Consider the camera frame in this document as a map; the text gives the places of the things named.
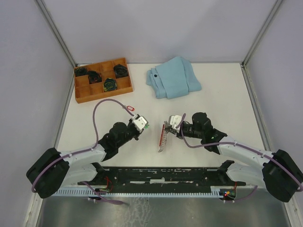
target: white cable comb strip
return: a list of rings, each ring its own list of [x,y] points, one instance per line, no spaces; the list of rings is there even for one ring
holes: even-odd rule
[[[211,188],[210,193],[107,193],[101,195],[104,197],[223,198],[219,192],[219,188]],[[96,197],[91,189],[85,187],[64,187],[59,189],[53,196]]]

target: black coiled object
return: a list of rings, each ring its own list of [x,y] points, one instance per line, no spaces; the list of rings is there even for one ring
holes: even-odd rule
[[[89,84],[102,82],[100,74],[96,71],[88,71],[87,74],[89,75]]]
[[[87,75],[87,69],[79,67],[74,70],[76,77]]]
[[[127,67],[125,67],[124,65],[121,64],[115,65],[114,71],[115,71],[116,79],[128,76]]]
[[[107,78],[103,84],[104,92],[117,90],[117,83],[112,78]]]

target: folded towel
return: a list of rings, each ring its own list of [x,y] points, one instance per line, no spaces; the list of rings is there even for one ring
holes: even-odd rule
[[[182,57],[175,57],[155,69],[148,70],[146,84],[153,87],[157,98],[168,99],[202,89],[192,65]]]

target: white table surface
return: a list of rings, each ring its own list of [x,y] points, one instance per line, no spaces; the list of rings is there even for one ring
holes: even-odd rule
[[[132,93],[112,97],[149,121],[138,141],[132,140],[119,149],[119,153],[103,166],[178,166],[215,167],[227,157],[204,148],[188,148],[184,141],[169,134],[166,147],[158,153],[163,121],[170,115],[187,114],[186,121],[196,112],[206,112],[212,125],[238,141],[263,148],[257,122],[250,103],[240,64],[194,63],[193,69],[202,90],[175,99],[156,99],[152,87],[146,85],[146,72],[156,64],[128,64]],[[74,150],[94,144],[96,135],[92,111],[99,100],[78,104],[74,91],[70,100],[58,150]],[[104,102],[96,111],[96,124],[100,138],[116,122],[128,123],[130,115],[114,102]],[[187,139],[191,145],[198,139]]]

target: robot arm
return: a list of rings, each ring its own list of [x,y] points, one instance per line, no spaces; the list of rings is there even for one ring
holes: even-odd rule
[[[226,133],[215,129],[206,113],[195,113],[192,116],[192,122],[192,124],[184,122],[183,117],[173,115],[165,124],[165,131],[175,134],[180,139],[192,137],[201,139],[201,144],[215,143],[211,146],[205,146],[205,149],[247,164],[247,166],[244,166],[230,160],[224,162],[219,170],[225,171],[231,180],[266,187],[275,198],[288,202],[298,190],[298,183],[280,166],[266,158],[269,157],[286,168],[300,183],[303,182],[301,170],[287,152],[278,150],[273,153],[240,144]],[[258,155],[251,150],[255,150],[262,155]]]
[[[92,145],[78,150],[61,152],[50,148],[28,170],[27,178],[33,184],[48,165],[62,158],[42,174],[35,184],[35,190],[42,199],[51,196],[62,186],[82,181],[100,181],[104,177],[104,170],[99,162],[115,156],[118,149],[128,141],[138,140],[147,126],[147,120],[136,115],[129,120],[128,125],[123,122],[115,123],[109,133],[105,134],[95,147]]]

